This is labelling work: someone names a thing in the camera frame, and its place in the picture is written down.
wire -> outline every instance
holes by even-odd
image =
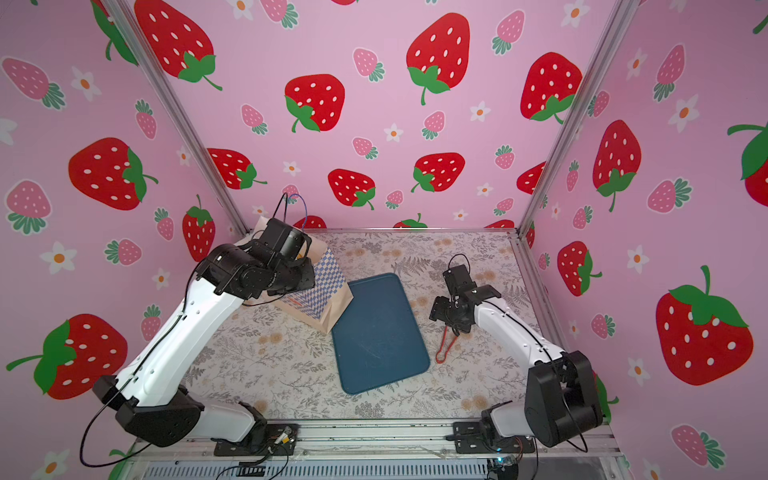
[[[304,227],[306,227],[306,221],[307,221],[307,219],[310,218],[310,215],[309,215],[309,213],[307,213],[306,202],[304,201],[304,198],[301,195],[299,195],[299,194],[293,194],[290,197],[288,197],[288,200],[290,200],[290,199],[292,199],[294,197],[300,198],[301,199],[301,203],[304,204],[304,225],[301,226],[301,231],[304,231]]]
[[[88,437],[88,432],[91,430],[91,426],[94,424],[96,419],[99,415],[109,406],[110,403],[112,403],[113,400],[115,400],[118,395],[120,395],[123,390],[125,390],[125,387],[127,387],[131,383],[131,379],[133,379],[136,376],[136,373],[138,373],[139,370],[141,370],[141,367],[144,365],[144,362],[147,361],[147,359],[152,355],[152,352],[154,349],[157,348],[158,345],[165,339],[165,337],[168,336],[168,334],[174,329],[174,327],[179,323],[179,321],[184,318],[184,313],[187,311],[187,299],[189,298],[189,289],[190,284],[192,283],[192,278],[194,277],[195,272],[197,272],[197,268],[200,266],[200,264],[203,261],[197,263],[197,265],[192,270],[192,274],[190,274],[189,278],[187,279],[187,286],[184,288],[184,306],[181,308],[181,314],[176,317],[176,321],[174,321],[174,324],[170,326],[170,329],[168,329],[163,336],[160,337],[160,339],[155,342],[155,344],[152,346],[152,348],[149,350],[147,355],[139,362],[139,365],[136,367],[136,369],[131,373],[131,376],[128,377],[128,380],[126,380],[125,384],[112,396],[112,398],[109,399],[108,402],[106,402],[104,405],[101,406],[98,412],[96,412],[96,415],[94,415],[94,418],[91,419],[91,421],[88,423],[88,426],[85,427],[85,431],[83,432],[82,439],[80,440],[80,463],[83,466],[89,467],[89,468],[101,468],[101,467],[108,467],[110,465],[116,465],[120,462],[125,462],[129,458],[133,458],[134,456],[142,453],[144,450],[148,449],[152,444],[147,444],[145,447],[143,447],[141,450],[138,450],[136,452],[133,452],[132,454],[121,458],[120,460],[115,460],[114,462],[109,463],[101,463],[97,465],[92,465],[85,461],[85,458],[83,457],[84,451],[85,451],[85,439]]]
[[[451,259],[450,259],[450,260],[448,260],[448,269],[449,269],[449,270],[451,269],[451,262],[452,262],[452,261],[453,261],[453,259],[455,259],[456,257],[464,257],[464,260],[467,260],[467,270],[468,270],[468,272],[467,272],[467,273],[472,273],[472,265],[470,265],[470,264],[469,264],[469,258],[467,258],[467,256],[466,256],[465,254],[463,254],[463,253],[457,253],[456,255],[454,255],[453,257],[451,257]]]

blue cable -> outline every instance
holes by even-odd
[[[292,199],[294,197],[301,198],[301,203],[304,204],[304,225],[301,226],[301,231],[304,231],[304,227],[306,227],[306,221],[307,221],[307,219],[309,218],[310,215],[309,215],[309,213],[306,210],[306,202],[304,201],[304,199],[302,198],[301,195],[293,194],[290,197],[288,197],[288,200],[290,200],[290,199]]]

black cable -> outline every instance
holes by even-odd
[[[468,270],[468,272],[467,272],[467,273],[472,273],[472,265],[470,265],[470,264],[469,264],[469,258],[467,258],[467,256],[466,256],[465,254],[463,254],[463,253],[457,253],[456,255],[454,255],[453,257],[451,257],[451,259],[450,259],[450,260],[448,260],[448,270],[450,270],[450,269],[451,269],[451,262],[452,262],[452,261],[453,261],[453,259],[455,259],[456,257],[464,257],[464,260],[467,260],[467,270]]]
[[[125,390],[125,387],[127,387],[131,383],[131,379],[133,379],[136,376],[136,373],[138,373],[138,371],[141,370],[141,367],[144,365],[144,362],[146,362],[147,359],[152,355],[152,352],[154,351],[154,349],[156,349],[157,346],[160,345],[160,343],[165,339],[165,337],[168,336],[168,334],[174,329],[174,327],[179,323],[179,321],[182,318],[184,318],[184,313],[187,311],[187,299],[189,297],[190,284],[192,283],[192,278],[194,277],[195,272],[197,272],[197,268],[200,266],[200,264],[202,262],[203,261],[201,260],[200,262],[197,263],[197,265],[192,270],[192,274],[187,279],[187,286],[184,289],[184,306],[181,308],[181,314],[178,317],[176,317],[176,321],[174,321],[174,324],[170,326],[170,329],[168,329],[163,334],[163,336],[160,337],[160,339],[157,342],[155,342],[155,344],[152,346],[152,348],[150,348],[150,350],[147,353],[147,355],[139,362],[139,365],[131,373],[131,376],[128,378],[128,380],[125,382],[125,384],[123,384],[123,386],[112,396],[112,398],[110,398],[109,401],[106,402],[99,409],[98,412],[96,412],[96,415],[94,415],[94,418],[92,418],[91,421],[88,423],[88,426],[85,427],[85,431],[83,432],[82,439],[80,440],[80,463],[83,466],[86,466],[86,467],[89,467],[89,468],[101,468],[101,467],[108,467],[110,465],[116,465],[116,464],[118,464],[120,462],[125,462],[129,458],[133,458],[134,456],[142,453],[144,450],[148,449],[152,445],[151,443],[147,444],[147,446],[143,447],[141,450],[133,452],[130,455],[121,458],[120,460],[115,460],[114,462],[109,462],[109,463],[101,463],[101,464],[97,464],[97,465],[92,465],[92,464],[86,462],[85,458],[83,457],[83,453],[85,451],[85,439],[88,437],[88,432],[91,430],[91,426],[94,424],[94,422],[96,421],[98,416],[101,415],[101,413],[109,406],[110,403],[112,403],[113,400],[115,400],[118,397],[118,395],[120,395],[123,392],[123,390]]]
[[[529,330],[526,325],[523,325],[522,323],[520,323],[516,318],[514,318],[509,313],[506,313],[504,310],[502,310],[502,308],[500,306],[496,305],[495,303],[489,302],[487,300],[483,300],[483,303],[487,303],[489,305],[495,306],[496,309],[499,312],[501,312],[501,313],[505,314],[506,316],[508,316],[510,319],[512,319],[512,321],[514,321],[519,326],[521,326],[523,328],[523,330],[528,332],[528,335],[533,337],[533,340],[535,340],[536,343],[538,343],[539,347],[541,347],[541,351],[544,352],[544,354],[547,356],[547,358],[549,358],[549,363],[550,363],[550,365],[552,367],[552,372],[554,372],[554,376],[557,377],[557,378],[560,378],[560,375],[558,374],[558,371],[554,368],[554,360],[552,359],[551,355],[549,355],[549,351],[547,351],[547,349],[544,347],[544,345],[542,345],[541,342],[539,342],[538,337],[533,332],[531,332],[531,330]],[[565,405],[565,411],[568,412],[568,417],[571,418],[571,422],[576,427],[576,430],[578,431],[578,436],[581,438],[581,442],[584,444],[584,448],[582,449],[580,447],[577,447],[573,442],[571,442],[571,440],[565,440],[565,441],[568,442],[573,448],[577,449],[579,452],[587,453],[587,452],[589,452],[589,447],[587,446],[587,440],[584,439],[584,434],[581,433],[581,428],[578,426],[578,423],[576,423],[576,420],[574,420],[574,416],[571,413],[571,407],[569,407],[568,406],[568,402],[565,401],[565,394],[564,393],[562,394],[562,399],[563,399],[563,405]]]

blue checkered pattern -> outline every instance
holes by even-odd
[[[346,277],[330,249],[326,250],[314,268],[315,288],[286,295],[283,302],[319,320],[331,296],[346,283]]]

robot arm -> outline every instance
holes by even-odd
[[[492,286],[477,286],[466,266],[443,272],[451,298],[435,298],[431,320],[455,335],[472,325],[489,332],[523,368],[528,368],[524,402],[508,402],[482,413],[482,434],[490,446],[516,435],[533,435],[547,447],[602,423],[592,368],[581,352],[566,353],[512,311]]]

